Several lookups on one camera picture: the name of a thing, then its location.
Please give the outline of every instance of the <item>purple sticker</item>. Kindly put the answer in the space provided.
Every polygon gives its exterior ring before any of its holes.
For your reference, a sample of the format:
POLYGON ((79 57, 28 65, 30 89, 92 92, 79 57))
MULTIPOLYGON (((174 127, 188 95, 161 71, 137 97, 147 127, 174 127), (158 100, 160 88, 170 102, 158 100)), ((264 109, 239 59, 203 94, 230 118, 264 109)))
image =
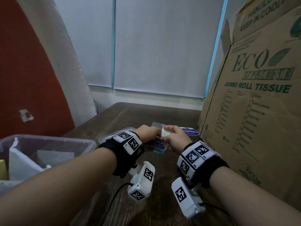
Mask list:
POLYGON ((183 129, 187 135, 189 136, 198 136, 199 132, 196 129, 193 128, 185 128, 185 127, 180 127, 181 129, 183 129))

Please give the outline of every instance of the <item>forearm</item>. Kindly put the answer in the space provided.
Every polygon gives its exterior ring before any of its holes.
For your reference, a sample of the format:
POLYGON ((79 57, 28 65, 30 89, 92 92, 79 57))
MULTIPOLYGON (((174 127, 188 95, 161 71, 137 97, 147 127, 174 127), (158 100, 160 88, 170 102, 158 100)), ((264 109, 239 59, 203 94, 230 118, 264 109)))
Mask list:
POLYGON ((238 225, 300 225, 301 213, 227 167, 210 186, 238 225))
POLYGON ((1 196, 1 225, 66 224, 115 168, 114 153, 99 148, 41 172, 1 196))

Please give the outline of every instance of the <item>person's left hand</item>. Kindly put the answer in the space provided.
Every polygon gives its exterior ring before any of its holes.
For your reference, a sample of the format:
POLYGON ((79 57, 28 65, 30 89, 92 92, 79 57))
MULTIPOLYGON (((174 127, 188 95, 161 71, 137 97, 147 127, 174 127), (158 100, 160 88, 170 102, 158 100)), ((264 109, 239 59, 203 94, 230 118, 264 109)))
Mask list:
POLYGON ((139 136, 142 143, 146 143, 156 137, 160 137, 161 131, 161 129, 156 127, 142 125, 141 127, 137 128, 134 132, 139 136))

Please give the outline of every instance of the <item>hand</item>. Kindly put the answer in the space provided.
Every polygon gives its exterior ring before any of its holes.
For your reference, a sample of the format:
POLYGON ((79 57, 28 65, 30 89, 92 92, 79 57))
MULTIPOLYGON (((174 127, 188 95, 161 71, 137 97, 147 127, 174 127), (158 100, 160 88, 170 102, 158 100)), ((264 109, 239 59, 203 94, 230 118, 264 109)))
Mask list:
POLYGON ((156 137, 161 136, 161 129, 142 125, 134 131, 140 138, 142 143, 146 143, 156 137))
POLYGON ((164 141, 170 144, 168 150, 174 151, 180 155, 182 154, 184 148, 188 144, 192 143, 192 140, 180 127, 173 125, 165 125, 164 129, 166 131, 172 132, 170 135, 163 137, 164 141))

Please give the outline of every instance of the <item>red panel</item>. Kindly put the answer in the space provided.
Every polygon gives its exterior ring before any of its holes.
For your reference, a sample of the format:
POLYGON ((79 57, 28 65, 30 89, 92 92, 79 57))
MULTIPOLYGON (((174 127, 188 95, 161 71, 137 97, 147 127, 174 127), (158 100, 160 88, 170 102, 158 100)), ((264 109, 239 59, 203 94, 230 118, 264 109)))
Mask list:
POLYGON ((1 0, 0 21, 0 138, 62 136, 74 128, 65 95, 16 0, 1 0), (24 123, 21 109, 34 119, 24 123))

